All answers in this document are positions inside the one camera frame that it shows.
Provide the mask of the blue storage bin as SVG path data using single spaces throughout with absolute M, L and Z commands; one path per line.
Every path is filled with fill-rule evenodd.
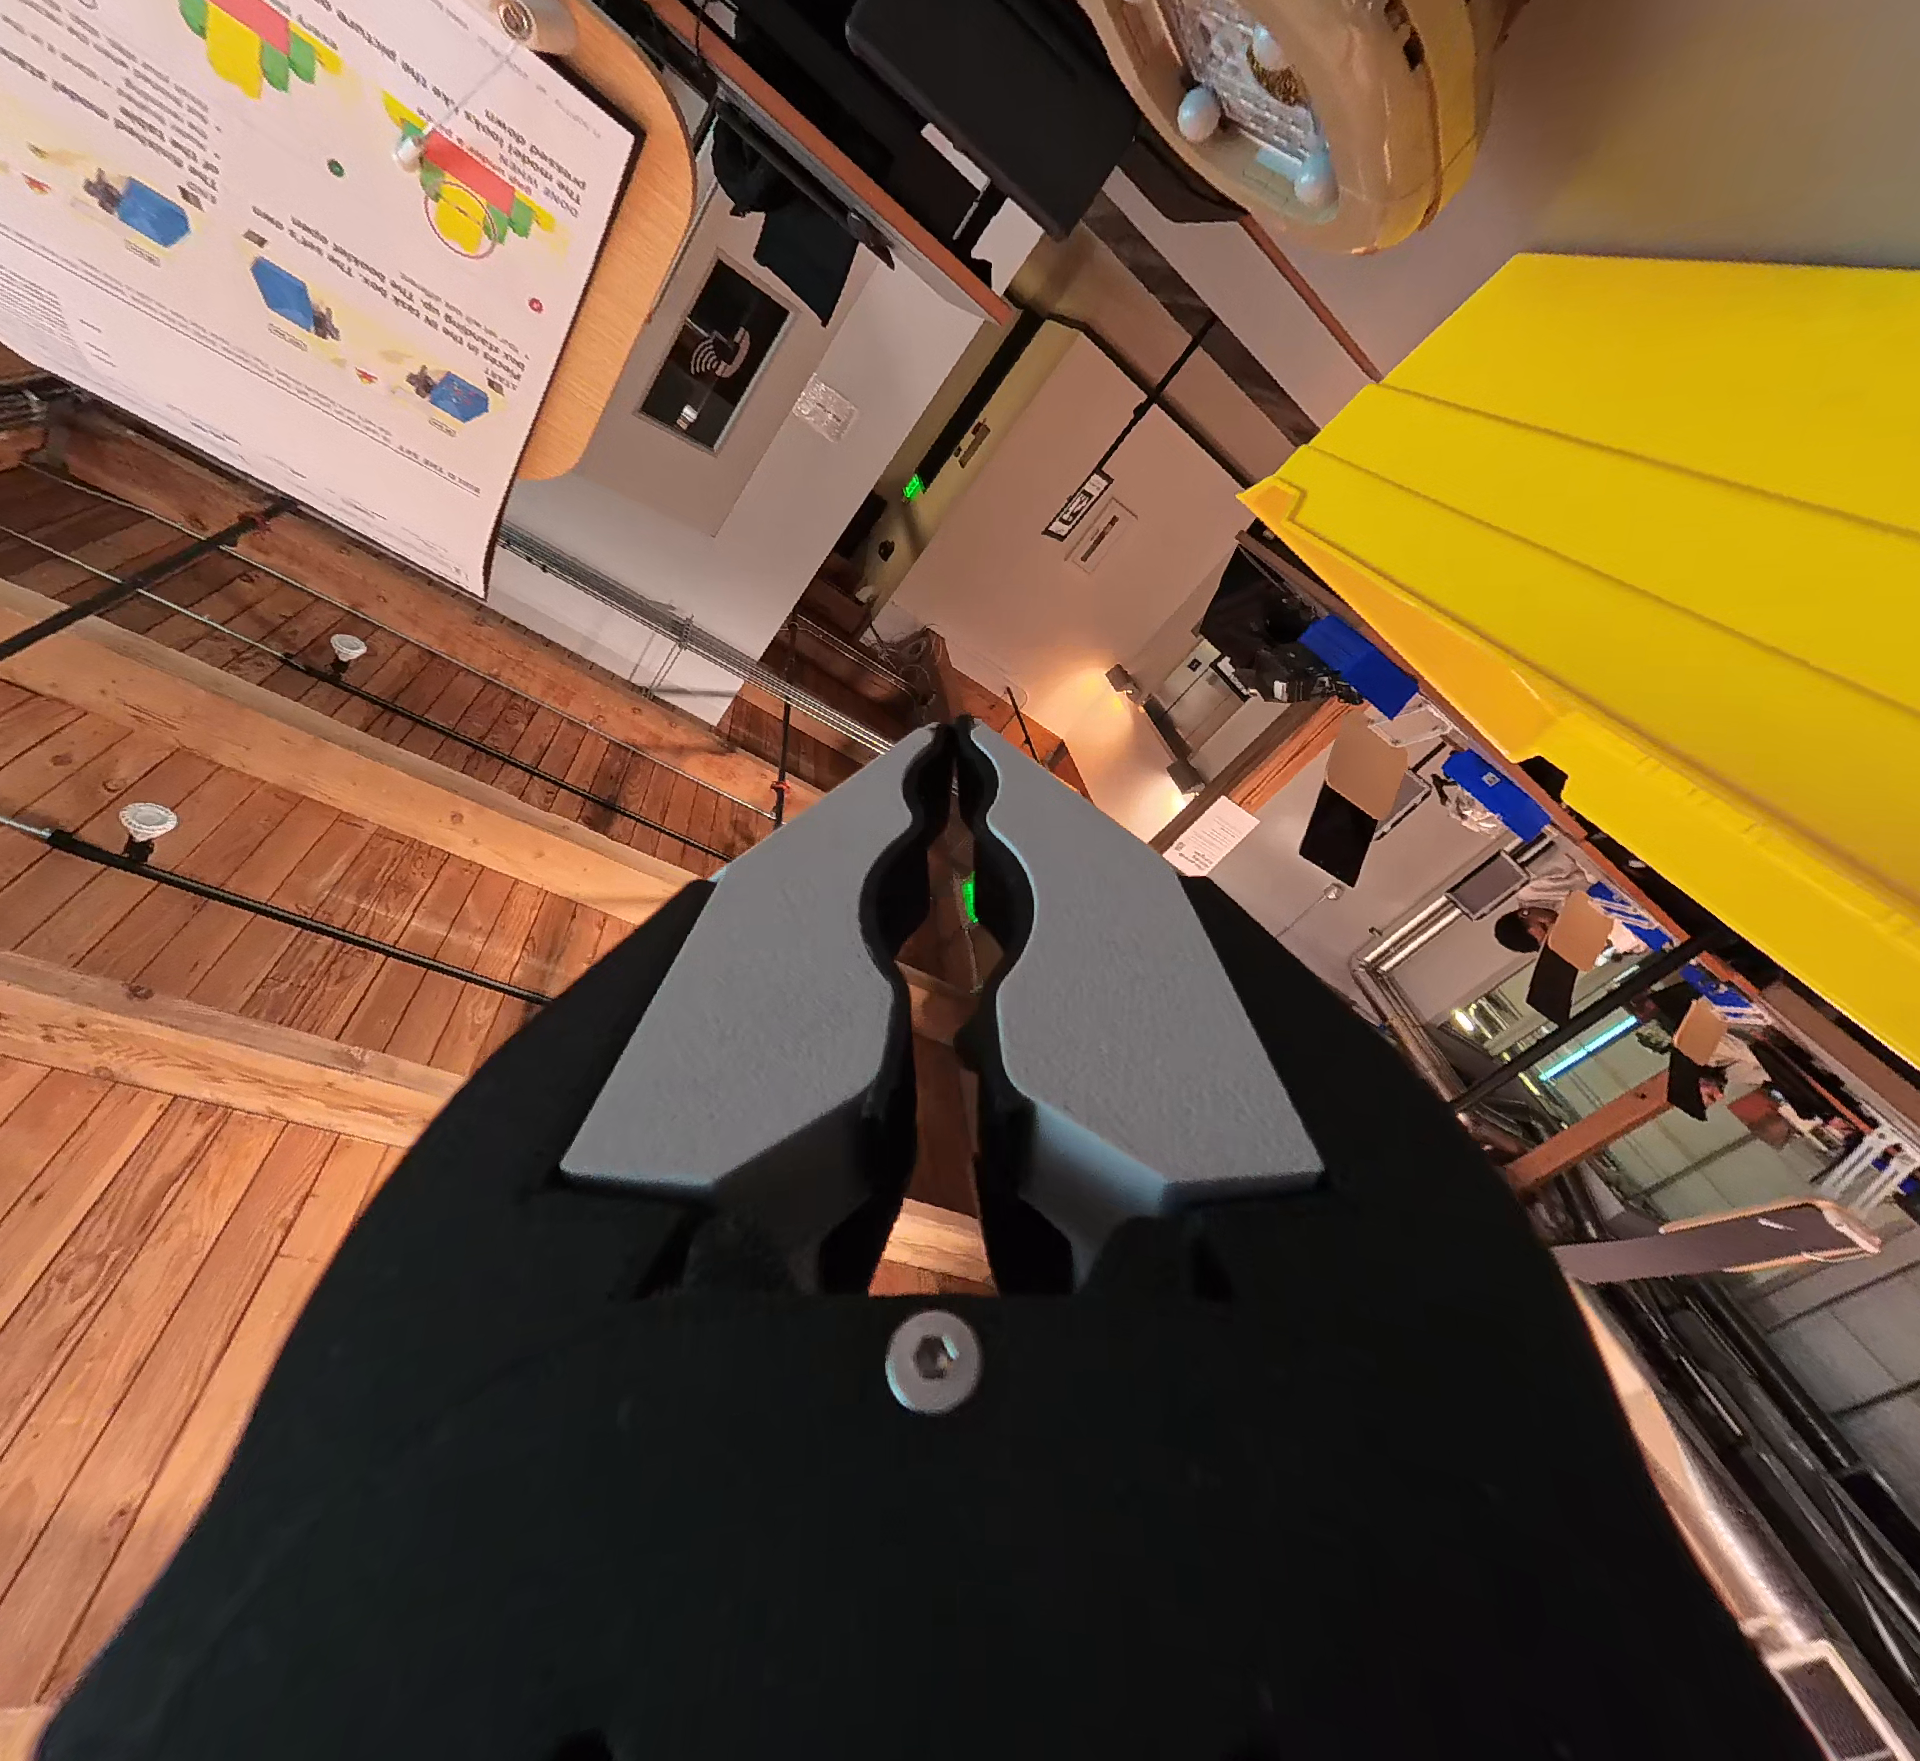
M 1457 817 L 1479 832 L 1498 825 L 1528 842 L 1548 830 L 1548 809 L 1473 748 L 1455 748 L 1443 760 L 1440 779 L 1452 788 Z
M 1306 624 L 1300 645 L 1382 718 L 1396 718 L 1419 695 L 1416 675 L 1341 618 Z

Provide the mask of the framed dark wall picture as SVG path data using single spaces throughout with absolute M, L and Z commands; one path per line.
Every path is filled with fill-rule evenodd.
M 635 402 L 635 417 L 714 453 L 790 320 L 788 301 L 716 258 Z

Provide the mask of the printed instruction sheet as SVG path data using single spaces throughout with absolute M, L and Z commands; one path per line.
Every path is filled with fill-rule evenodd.
M 569 0 L 1 0 L 5 345 L 483 594 L 643 121 Z

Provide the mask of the tan black hanging card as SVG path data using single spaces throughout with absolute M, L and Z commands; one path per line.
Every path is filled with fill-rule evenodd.
M 1379 826 L 1395 815 L 1407 776 L 1407 748 L 1384 739 L 1351 710 L 1334 735 L 1326 779 L 1300 841 L 1302 861 L 1331 882 L 1355 885 Z
M 1693 996 L 1683 1011 L 1668 1048 L 1664 1104 L 1692 1118 L 1707 1117 L 1707 1092 L 1703 1090 L 1712 1057 L 1729 1036 L 1721 1008 Z
M 1591 974 L 1610 948 L 1611 914 L 1583 891 L 1570 893 L 1548 922 L 1532 974 L 1525 988 L 1525 1006 L 1557 1029 L 1571 1015 L 1574 986 Z

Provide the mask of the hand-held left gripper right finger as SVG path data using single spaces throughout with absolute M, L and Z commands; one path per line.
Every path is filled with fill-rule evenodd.
M 1004 738 L 955 730 L 975 911 L 975 1190 L 1004 1293 L 1083 1287 L 1118 1228 L 1317 1187 L 1326 1163 L 1162 853 Z

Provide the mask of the yellow plastic bin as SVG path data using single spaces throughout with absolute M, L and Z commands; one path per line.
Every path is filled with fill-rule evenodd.
M 1532 252 L 1240 502 L 1914 1061 L 1914 468 L 1914 268 Z

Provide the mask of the white paper sign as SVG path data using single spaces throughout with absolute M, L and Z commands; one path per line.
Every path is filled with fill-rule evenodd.
M 1164 858 L 1188 877 L 1212 874 L 1260 826 L 1260 815 L 1220 796 L 1191 825 L 1179 826 Z

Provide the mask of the grey wood-edged table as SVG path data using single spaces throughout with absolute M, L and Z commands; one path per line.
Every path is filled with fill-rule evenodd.
M 1786 1198 L 1719 1218 L 1672 1219 L 1644 1235 L 1557 1246 L 1554 1263 L 1579 1287 L 1757 1272 L 1872 1257 L 1882 1238 L 1833 1198 Z

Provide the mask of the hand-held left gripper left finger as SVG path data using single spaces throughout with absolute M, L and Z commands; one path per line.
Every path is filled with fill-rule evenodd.
M 810 1293 L 873 1283 L 918 1158 L 900 945 L 955 730 L 920 726 L 707 885 L 561 1171 L 741 1226 Z

